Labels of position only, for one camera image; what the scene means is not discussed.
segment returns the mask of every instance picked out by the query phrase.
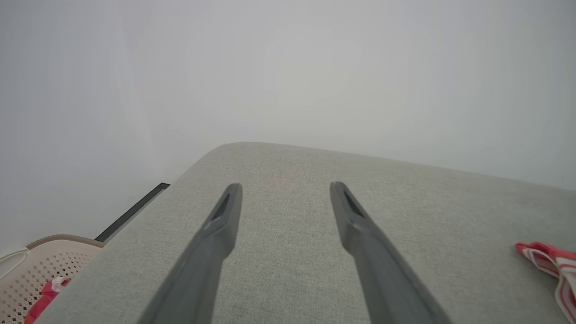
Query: red fabric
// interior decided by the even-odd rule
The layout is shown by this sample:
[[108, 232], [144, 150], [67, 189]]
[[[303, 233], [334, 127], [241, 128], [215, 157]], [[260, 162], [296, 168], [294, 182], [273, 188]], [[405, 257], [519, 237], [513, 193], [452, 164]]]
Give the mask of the red fabric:
[[[62, 281], [62, 285], [66, 286], [70, 282], [70, 279], [66, 279]], [[52, 289], [52, 280], [44, 285], [42, 289], [42, 297], [30, 308], [28, 314], [26, 314], [26, 318], [24, 318], [24, 324], [32, 324], [35, 320], [42, 314], [42, 312], [48, 307], [48, 305], [56, 298], [58, 295], [57, 291]]]
[[517, 243], [516, 249], [538, 269], [558, 278], [556, 302], [568, 321], [576, 324], [576, 253], [539, 242]]

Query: towel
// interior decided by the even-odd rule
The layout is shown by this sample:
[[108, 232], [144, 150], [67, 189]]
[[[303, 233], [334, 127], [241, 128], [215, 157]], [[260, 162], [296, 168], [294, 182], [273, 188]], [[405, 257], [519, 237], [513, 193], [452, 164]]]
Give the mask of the towel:
[[518, 243], [516, 249], [538, 269], [558, 278], [556, 302], [570, 324], [576, 324], [576, 253], [539, 242]]

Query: perforated pattern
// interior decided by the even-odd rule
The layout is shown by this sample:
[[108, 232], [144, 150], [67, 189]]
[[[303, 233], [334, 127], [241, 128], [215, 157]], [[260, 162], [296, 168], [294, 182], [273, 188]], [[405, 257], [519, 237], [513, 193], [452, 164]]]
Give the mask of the perforated pattern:
[[92, 255], [62, 251], [28, 268], [0, 291], [0, 323], [23, 324], [28, 310], [42, 295], [44, 285], [55, 277], [74, 278]]

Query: basket handle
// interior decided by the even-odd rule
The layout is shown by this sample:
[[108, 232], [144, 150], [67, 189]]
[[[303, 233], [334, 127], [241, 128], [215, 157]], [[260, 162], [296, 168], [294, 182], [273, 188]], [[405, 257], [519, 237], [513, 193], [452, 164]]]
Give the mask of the basket handle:
[[10, 267], [10, 269], [8, 269], [8, 271], [5, 271], [4, 273], [0, 274], [0, 280], [2, 280], [10, 272], [12, 272], [12, 270], [16, 269], [17, 266], [19, 266], [22, 262], [24, 262], [24, 260], [26, 260], [26, 258], [28, 257], [28, 253], [30, 253], [30, 250], [28, 250], [27, 248], [24, 248], [22, 250], [12, 252], [12, 253], [0, 258], [0, 266], [2, 266], [3, 262], [7, 261], [8, 259], [11, 259], [15, 255], [22, 254], [22, 257], [20, 258], [20, 260], [18, 260], [18, 262], [16, 262], [15, 265]]

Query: laundry basket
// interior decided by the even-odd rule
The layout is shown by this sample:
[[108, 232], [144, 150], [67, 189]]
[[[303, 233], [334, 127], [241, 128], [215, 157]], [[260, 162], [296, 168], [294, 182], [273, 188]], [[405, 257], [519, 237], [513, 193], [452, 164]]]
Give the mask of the laundry basket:
[[74, 278], [103, 246], [79, 236], [54, 235], [1, 258], [0, 265], [14, 265], [0, 273], [0, 323], [23, 324], [49, 280]]

